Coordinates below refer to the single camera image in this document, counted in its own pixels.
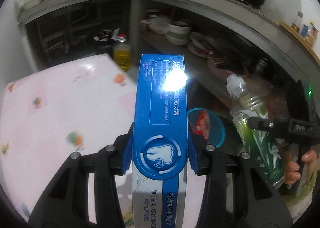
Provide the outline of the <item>person's right hand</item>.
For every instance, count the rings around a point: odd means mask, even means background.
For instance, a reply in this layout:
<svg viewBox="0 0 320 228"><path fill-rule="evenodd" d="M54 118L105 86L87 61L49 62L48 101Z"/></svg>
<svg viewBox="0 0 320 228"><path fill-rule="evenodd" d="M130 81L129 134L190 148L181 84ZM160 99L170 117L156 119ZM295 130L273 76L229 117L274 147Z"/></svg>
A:
<svg viewBox="0 0 320 228"><path fill-rule="evenodd" d="M292 185L301 179L301 173L299 172L300 166L297 162L293 162L293 157L290 151L283 149L282 156L283 158L283 167L284 167L284 183L287 185ZM304 162L308 168L306 172L306 176L302 179L303 186L306 185L312 173L315 170L315 166L317 164L318 155L313 149L308 150L302 157L301 160Z"/></svg>

